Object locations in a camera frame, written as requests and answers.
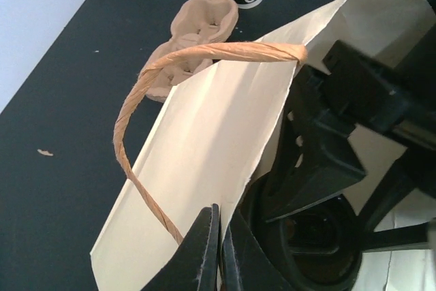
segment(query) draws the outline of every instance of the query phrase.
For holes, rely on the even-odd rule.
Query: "small debris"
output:
[[[38,149],[37,152],[40,153],[43,156],[53,157],[53,154],[50,151],[48,151],[48,150]]]

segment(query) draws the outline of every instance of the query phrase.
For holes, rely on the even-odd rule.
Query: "white surface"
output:
[[[0,0],[0,112],[83,1]]]
[[[287,35],[288,43],[307,44],[345,1],[333,1],[265,39]],[[225,230],[275,128],[295,66],[220,61],[173,88],[135,169],[182,235],[212,203],[220,205]],[[101,291],[137,291],[175,249],[127,181],[91,252],[97,285]]]

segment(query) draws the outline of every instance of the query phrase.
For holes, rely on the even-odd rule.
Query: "paper bag handle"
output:
[[[133,182],[146,205],[178,244],[181,244],[183,241],[182,235],[131,170],[124,149],[123,138],[131,114],[135,111],[142,99],[144,99],[145,93],[156,79],[160,70],[165,66],[175,65],[192,58],[250,62],[298,61],[299,63],[302,63],[307,58],[307,50],[303,45],[266,42],[202,44],[171,52],[170,54],[156,60],[156,62],[142,68],[138,81],[136,81],[136,84],[133,86],[129,95],[125,98],[118,119],[115,123],[113,139],[115,155],[127,178]]]

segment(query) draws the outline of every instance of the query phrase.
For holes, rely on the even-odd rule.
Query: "dark table surface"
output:
[[[97,289],[89,252],[125,181],[112,128],[185,1],[86,0],[1,113],[0,290]],[[240,12],[231,40],[254,40],[329,1],[264,0]],[[145,100],[132,117],[131,162],[160,108]]]

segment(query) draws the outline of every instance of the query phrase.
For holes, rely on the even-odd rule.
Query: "white paper bag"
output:
[[[425,0],[335,0],[261,40],[306,44],[309,64],[322,70],[321,59],[337,39],[394,65],[434,23]],[[406,31],[412,29],[413,36],[407,37]],[[212,203],[220,206],[225,230],[263,153],[259,167],[263,171],[270,168],[274,142],[265,147],[295,68],[295,63],[221,61],[173,88],[134,172],[182,235],[200,209]],[[350,141],[369,171],[361,183],[366,185],[374,186],[404,151],[362,128]],[[374,151],[379,152],[381,161],[374,160]],[[354,206],[359,209],[362,203]],[[176,248],[135,187],[126,181],[91,251],[97,285],[101,291],[140,290]],[[364,279],[369,276],[371,273],[365,273],[372,269],[368,262],[378,260],[380,270],[374,274],[379,276],[374,283],[358,281],[357,290],[382,290],[387,283],[386,258],[392,263],[394,256],[378,256],[365,257],[361,275]],[[427,258],[426,252],[416,258],[423,256]],[[401,287],[390,290],[419,290]]]

